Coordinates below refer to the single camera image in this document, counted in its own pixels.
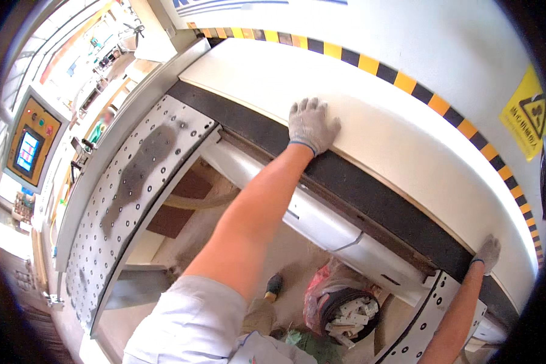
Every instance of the yellow warning sign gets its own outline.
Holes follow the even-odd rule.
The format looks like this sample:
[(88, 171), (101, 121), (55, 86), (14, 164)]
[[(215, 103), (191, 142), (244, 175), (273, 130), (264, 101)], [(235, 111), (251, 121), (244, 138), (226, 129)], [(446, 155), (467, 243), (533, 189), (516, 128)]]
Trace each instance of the yellow warning sign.
[(499, 118), (530, 162), (546, 135), (546, 95), (531, 65)]

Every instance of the yellow and black hazard stripe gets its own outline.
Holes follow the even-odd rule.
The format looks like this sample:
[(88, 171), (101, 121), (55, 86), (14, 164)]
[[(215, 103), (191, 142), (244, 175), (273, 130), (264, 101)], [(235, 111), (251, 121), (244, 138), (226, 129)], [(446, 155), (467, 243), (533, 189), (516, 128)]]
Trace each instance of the yellow and black hazard stripe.
[(321, 53), (340, 59), (343, 62), (349, 63), (354, 67), (358, 67), (372, 75), (379, 77), (386, 82), (393, 84), (400, 90), (414, 96), (424, 104), (429, 106), (451, 125), (457, 128), (469, 141), (473, 144), (481, 154), (486, 157), (488, 162), (498, 172), (505, 185), (509, 188), (512, 196), (520, 207), (520, 211), (524, 215), (524, 219), (530, 230), (534, 246), (536, 248), (536, 257), (538, 259), (538, 266), (541, 268), (544, 262), (544, 256), (542, 254), (542, 245), (540, 243), (540, 237), (538, 234), (538, 228), (534, 217), (531, 213), (530, 204), (527, 202), (522, 188), (517, 184), (516, 179), (513, 176), (510, 168), (504, 163), (500, 154), (495, 148), (487, 141), (487, 139), (457, 110), (455, 110), (448, 102), (442, 99), (440, 96), (430, 91), (427, 87), (424, 87), (420, 83), (416, 82), (412, 77), (393, 69), (392, 67), (379, 62), (374, 58), (368, 57), (364, 54), (351, 51), (347, 48), (343, 48), (340, 45), (331, 44), (321, 40), (316, 40), (302, 35), (294, 35), (288, 33), (276, 32), (274, 30), (262, 30), (262, 29), (246, 29), (246, 28), (203, 28), (198, 29), (196, 24), (188, 23), (189, 28), (194, 29), (197, 34), (204, 34), (207, 38), (241, 38), (241, 39), (254, 39), (276, 43), (283, 43), (288, 46), (299, 47), (308, 49), (313, 52)]

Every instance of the gloved hand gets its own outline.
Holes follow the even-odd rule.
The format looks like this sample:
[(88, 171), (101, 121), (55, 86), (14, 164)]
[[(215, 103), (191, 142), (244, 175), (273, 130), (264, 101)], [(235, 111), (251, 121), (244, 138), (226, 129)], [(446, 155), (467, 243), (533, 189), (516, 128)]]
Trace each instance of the gloved hand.
[(328, 125), (325, 112), (328, 104), (317, 97), (304, 98), (293, 103), (289, 110), (289, 143), (304, 144), (312, 149), (314, 157), (325, 152), (341, 129), (340, 119), (334, 118)]
[(471, 259), (471, 262), (469, 264), (471, 265), (471, 263), (478, 260), (482, 261), (486, 269), (483, 275), (489, 275), (491, 273), (491, 269), (495, 266), (498, 259), (500, 258), (500, 251), (500, 241), (490, 234), (486, 237), (486, 242), (483, 243), (483, 246), (479, 249), (477, 254), (475, 254), (475, 257)]

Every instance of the perforated metal plate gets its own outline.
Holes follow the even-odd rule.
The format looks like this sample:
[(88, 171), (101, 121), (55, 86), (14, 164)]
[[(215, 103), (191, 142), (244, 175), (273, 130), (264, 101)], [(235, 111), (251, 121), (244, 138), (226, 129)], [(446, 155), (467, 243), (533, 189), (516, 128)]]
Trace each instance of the perforated metal plate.
[[(418, 362), (460, 286), (459, 282), (450, 275), (440, 271), (429, 295), (417, 305), (415, 314), (407, 328), (401, 332), (394, 343), (387, 344), (371, 363), (411, 364)], [(467, 338), (472, 337), (486, 310), (487, 306), (477, 300), (472, 326)]]
[(166, 95), (111, 159), (83, 212), (67, 267), (67, 293), (86, 331), (144, 217), (216, 124)]

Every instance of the control panel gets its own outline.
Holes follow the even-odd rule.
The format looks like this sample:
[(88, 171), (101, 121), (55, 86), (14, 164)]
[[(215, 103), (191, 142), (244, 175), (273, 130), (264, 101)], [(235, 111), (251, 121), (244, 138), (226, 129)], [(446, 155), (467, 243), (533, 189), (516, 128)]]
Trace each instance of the control panel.
[(46, 171), (68, 124), (29, 87), (10, 126), (3, 171), (22, 186), (41, 193)]

